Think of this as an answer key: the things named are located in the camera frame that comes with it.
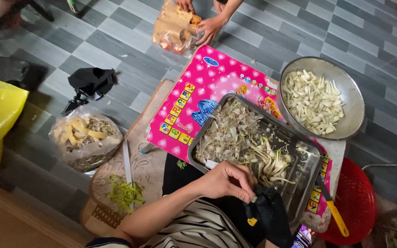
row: garlic bulb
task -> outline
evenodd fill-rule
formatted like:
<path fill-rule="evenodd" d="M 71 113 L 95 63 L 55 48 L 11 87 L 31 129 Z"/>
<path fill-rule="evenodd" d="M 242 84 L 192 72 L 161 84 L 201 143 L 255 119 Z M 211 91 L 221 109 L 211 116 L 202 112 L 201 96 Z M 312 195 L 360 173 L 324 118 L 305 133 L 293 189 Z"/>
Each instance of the garlic bulb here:
<path fill-rule="evenodd" d="M 284 104 L 295 119 L 316 135 L 336 131 L 335 126 L 344 117 L 341 91 L 335 81 L 311 71 L 290 72 L 282 86 Z"/>

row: metal colander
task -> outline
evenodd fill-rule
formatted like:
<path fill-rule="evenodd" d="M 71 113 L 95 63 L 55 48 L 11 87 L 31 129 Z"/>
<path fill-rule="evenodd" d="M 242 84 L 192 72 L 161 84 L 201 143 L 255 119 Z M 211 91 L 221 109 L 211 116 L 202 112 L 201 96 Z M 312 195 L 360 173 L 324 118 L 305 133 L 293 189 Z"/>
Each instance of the metal colander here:
<path fill-rule="evenodd" d="M 311 71 L 315 76 L 321 77 L 324 73 L 326 79 L 334 80 L 336 86 L 341 90 L 339 99 L 345 105 L 343 106 L 344 117 L 341 118 L 336 125 L 336 131 L 326 135 L 316 135 L 306 127 L 300 125 L 292 116 L 289 109 L 285 106 L 283 95 L 281 93 L 281 84 L 291 71 Z M 284 119 L 299 132 L 313 136 L 315 138 L 323 138 L 328 140 L 344 140 L 353 137 L 359 132 L 365 118 L 365 103 L 359 87 L 355 81 L 341 69 L 338 65 L 319 57 L 301 57 L 291 61 L 284 67 L 280 77 L 280 84 L 277 93 L 277 104 Z"/>

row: rug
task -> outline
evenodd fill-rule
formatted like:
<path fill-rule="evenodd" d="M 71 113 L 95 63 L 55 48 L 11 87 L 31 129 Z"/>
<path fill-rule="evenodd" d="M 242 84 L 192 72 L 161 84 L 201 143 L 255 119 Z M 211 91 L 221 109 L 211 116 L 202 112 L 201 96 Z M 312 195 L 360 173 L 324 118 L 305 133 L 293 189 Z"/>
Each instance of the rug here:
<path fill-rule="evenodd" d="M 124 140 L 128 140 L 131 177 L 142 188 L 142 196 L 146 203 L 162 197 L 164 161 L 167 153 L 158 147 L 154 147 L 146 155 L 142 155 L 140 150 L 149 143 L 146 141 L 146 128 L 173 87 L 172 81 L 162 80 L 142 114 L 124 136 Z M 80 213 L 81 224 L 100 237 L 110 236 L 127 214 L 126 211 L 116 212 L 116 205 L 106 197 L 112 190 L 109 180 L 111 175 L 118 175 L 126 181 L 122 148 L 117 150 L 110 161 L 99 167 L 91 178 L 90 198 Z M 135 204 L 135 209 L 139 207 L 141 205 Z"/>

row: black pants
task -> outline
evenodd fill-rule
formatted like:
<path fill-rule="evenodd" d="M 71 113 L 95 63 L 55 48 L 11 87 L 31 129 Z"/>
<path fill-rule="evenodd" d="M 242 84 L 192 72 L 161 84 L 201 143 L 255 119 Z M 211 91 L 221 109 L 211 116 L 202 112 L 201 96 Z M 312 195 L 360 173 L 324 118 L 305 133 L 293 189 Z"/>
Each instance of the black pants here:
<path fill-rule="evenodd" d="M 168 154 L 165 162 L 165 172 L 163 174 L 162 194 L 171 194 L 177 189 L 186 186 L 188 183 L 200 178 L 204 174 L 192 165 L 180 169 L 177 166 L 178 158 Z M 264 231 L 261 225 L 250 226 L 247 223 L 246 210 L 243 202 L 233 196 L 225 196 L 218 199 L 202 198 L 217 206 L 234 223 L 238 231 L 253 246 L 257 247 L 264 239 Z"/>

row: stainless steel tray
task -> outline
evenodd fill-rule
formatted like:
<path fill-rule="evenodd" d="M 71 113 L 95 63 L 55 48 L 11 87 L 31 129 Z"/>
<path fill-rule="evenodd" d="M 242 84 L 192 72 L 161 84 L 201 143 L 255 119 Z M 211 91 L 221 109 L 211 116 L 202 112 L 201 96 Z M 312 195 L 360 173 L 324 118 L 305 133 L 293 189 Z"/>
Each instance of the stainless steel tray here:
<path fill-rule="evenodd" d="M 315 142 L 290 128 L 283 122 L 277 120 L 272 115 L 266 113 L 258 106 L 242 98 L 238 94 L 226 94 L 218 104 L 223 106 L 227 101 L 232 101 L 234 99 L 237 99 L 243 105 L 250 107 L 257 114 L 264 116 L 264 118 L 259 122 L 260 131 L 262 133 L 269 134 L 269 136 L 274 132 L 273 136 L 277 137 L 270 142 L 271 146 L 277 146 L 280 148 L 285 146 L 284 142 L 289 144 L 287 149 L 289 154 L 295 158 L 295 161 L 287 168 L 287 179 L 289 181 L 296 182 L 296 184 L 285 183 L 281 190 L 281 197 L 287 210 L 289 225 L 290 227 L 293 227 L 299 224 L 301 214 L 307 206 L 307 201 L 309 200 L 312 192 L 312 186 L 315 183 L 315 179 L 318 176 L 318 170 L 323 162 L 323 153 Z M 207 169 L 201 162 L 195 160 L 196 146 L 213 121 L 214 119 L 212 117 L 208 118 L 188 149 L 188 159 L 191 165 L 203 173 L 208 172 L 209 169 Z M 267 132 L 266 129 L 269 124 L 272 124 L 272 127 L 270 127 L 270 132 Z M 296 150 L 297 145 L 307 147 L 307 151 L 315 155 L 319 155 L 319 157 L 307 154 L 302 155 Z"/>

